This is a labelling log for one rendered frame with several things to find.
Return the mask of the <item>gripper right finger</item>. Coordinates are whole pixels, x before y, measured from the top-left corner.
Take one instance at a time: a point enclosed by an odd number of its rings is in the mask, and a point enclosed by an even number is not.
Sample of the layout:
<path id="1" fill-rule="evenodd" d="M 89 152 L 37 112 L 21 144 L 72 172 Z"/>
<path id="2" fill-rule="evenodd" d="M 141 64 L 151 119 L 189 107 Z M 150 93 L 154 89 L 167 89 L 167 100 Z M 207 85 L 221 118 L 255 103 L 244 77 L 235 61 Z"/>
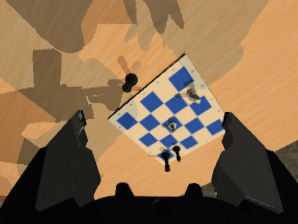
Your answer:
<path id="1" fill-rule="evenodd" d="M 277 155 L 233 113 L 225 112 L 222 127 L 224 151 L 211 178 L 216 199 L 260 224 L 298 224 L 298 183 Z"/>

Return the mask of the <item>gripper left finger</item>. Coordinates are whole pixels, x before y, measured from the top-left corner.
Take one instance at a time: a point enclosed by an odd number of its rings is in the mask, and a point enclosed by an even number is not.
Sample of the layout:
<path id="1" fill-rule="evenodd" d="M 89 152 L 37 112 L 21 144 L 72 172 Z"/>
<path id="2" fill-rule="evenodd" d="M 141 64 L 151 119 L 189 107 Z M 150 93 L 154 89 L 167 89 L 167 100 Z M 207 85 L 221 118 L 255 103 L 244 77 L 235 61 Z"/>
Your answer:
<path id="1" fill-rule="evenodd" d="M 78 110 L 40 148 L 0 207 L 0 224 L 60 224 L 94 199 L 101 183 Z"/>

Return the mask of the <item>blue and cream chessboard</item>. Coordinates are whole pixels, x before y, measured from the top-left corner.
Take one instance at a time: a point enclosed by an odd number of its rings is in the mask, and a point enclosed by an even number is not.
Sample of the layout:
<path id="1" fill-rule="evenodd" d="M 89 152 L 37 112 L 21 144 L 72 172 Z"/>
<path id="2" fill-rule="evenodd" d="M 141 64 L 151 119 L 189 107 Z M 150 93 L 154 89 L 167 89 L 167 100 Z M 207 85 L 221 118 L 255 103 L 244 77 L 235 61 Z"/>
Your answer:
<path id="1" fill-rule="evenodd" d="M 192 102 L 187 91 L 195 89 L 200 103 Z M 187 55 L 182 56 L 108 121 L 165 166 L 162 153 L 170 153 L 169 163 L 225 133 L 224 112 Z M 176 134 L 168 124 L 176 123 Z"/>

